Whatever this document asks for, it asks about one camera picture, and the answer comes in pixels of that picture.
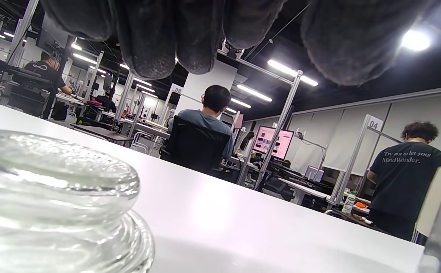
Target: black hair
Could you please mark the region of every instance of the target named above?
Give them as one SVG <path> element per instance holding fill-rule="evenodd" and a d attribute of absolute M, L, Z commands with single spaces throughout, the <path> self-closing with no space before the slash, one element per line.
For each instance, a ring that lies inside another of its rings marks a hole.
<path fill-rule="evenodd" d="M 229 105 L 231 93 L 227 88 L 220 85 L 212 85 L 205 90 L 203 105 L 215 112 L 220 112 L 222 108 Z"/>
<path fill-rule="evenodd" d="M 40 61 L 47 61 L 48 59 L 53 59 L 47 52 L 43 51 L 40 55 Z"/>
<path fill-rule="evenodd" d="M 248 145 L 249 141 L 252 140 L 252 138 L 254 138 L 254 132 L 250 131 L 243 139 L 243 141 L 241 142 L 241 146 L 240 149 L 244 150 L 246 149 L 246 146 Z"/>
<path fill-rule="evenodd" d="M 434 140 L 438 137 L 438 128 L 429 121 L 416 121 L 404 127 L 401 133 L 401 138 L 406 139 L 406 134 L 409 138 L 422 138 L 426 141 Z"/>

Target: curly hair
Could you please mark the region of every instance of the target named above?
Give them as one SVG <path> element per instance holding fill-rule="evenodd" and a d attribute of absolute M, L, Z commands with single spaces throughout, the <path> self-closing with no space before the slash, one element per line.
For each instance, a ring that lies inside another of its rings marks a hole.
<path fill-rule="evenodd" d="M 437 138 L 438 133 L 438 128 L 433 123 L 429 121 L 416 121 L 404 127 L 401 138 L 405 139 L 407 134 L 409 138 L 422 138 L 430 141 Z"/>

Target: person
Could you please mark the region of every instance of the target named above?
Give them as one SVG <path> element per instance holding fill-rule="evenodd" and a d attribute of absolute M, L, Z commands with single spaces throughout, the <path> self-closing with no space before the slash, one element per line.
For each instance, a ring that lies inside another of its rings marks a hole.
<path fill-rule="evenodd" d="M 227 88 L 219 85 L 212 85 L 205 90 L 205 94 L 202 98 L 203 109 L 200 110 L 182 110 L 178 116 L 186 121 L 189 121 L 198 126 L 205 127 L 207 129 L 225 133 L 230 136 L 227 142 L 222 157 L 228 159 L 232 155 L 234 149 L 234 140 L 232 137 L 232 131 L 229 126 L 217 119 L 227 109 L 227 105 L 231 101 L 231 93 Z M 168 131 L 172 132 L 173 123 L 170 122 Z"/>
<path fill-rule="evenodd" d="M 430 184 L 441 167 L 441 151 L 429 145 L 438 136 L 430 122 L 404 127 L 405 142 L 387 147 L 367 178 L 376 184 L 369 219 L 395 237 L 410 241 Z"/>
<path fill-rule="evenodd" d="M 107 90 L 104 93 L 104 95 L 97 96 L 96 101 L 102 103 L 103 107 L 105 107 L 107 105 L 107 102 L 109 102 L 110 98 L 111 98 L 111 90 Z M 113 101 L 109 103 L 109 108 L 106 109 L 106 112 L 109 112 L 110 110 L 113 111 L 113 113 L 116 113 L 117 111 L 116 104 Z"/>
<path fill-rule="evenodd" d="M 29 62 L 26 64 L 25 69 L 40 74 L 42 78 L 51 81 L 53 86 L 57 86 L 61 92 L 65 93 L 66 95 L 71 95 L 73 92 L 72 89 L 70 89 L 70 87 L 68 87 L 64 83 L 64 80 L 59 76 L 59 66 L 60 62 L 56 58 L 50 56 L 46 52 L 42 52 L 40 61 Z"/>

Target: chair backrest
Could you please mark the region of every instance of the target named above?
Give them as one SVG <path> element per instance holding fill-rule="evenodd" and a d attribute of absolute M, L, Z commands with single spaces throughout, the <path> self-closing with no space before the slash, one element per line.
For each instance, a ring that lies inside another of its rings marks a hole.
<path fill-rule="evenodd" d="M 172 134 L 165 150 L 170 154 L 170 162 L 208 174 L 211 169 L 219 167 L 229 138 L 225 133 L 175 116 Z"/>

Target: plastic bottle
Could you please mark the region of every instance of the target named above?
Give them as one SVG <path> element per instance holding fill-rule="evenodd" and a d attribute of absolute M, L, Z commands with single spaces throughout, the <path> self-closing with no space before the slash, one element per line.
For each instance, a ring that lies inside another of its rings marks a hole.
<path fill-rule="evenodd" d="M 343 204 L 342 212 L 343 213 L 351 213 L 352 207 L 356 203 L 356 194 L 354 192 L 349 193 L 347 196 L 347 199 L 345 199 L 345 202 Z"/>

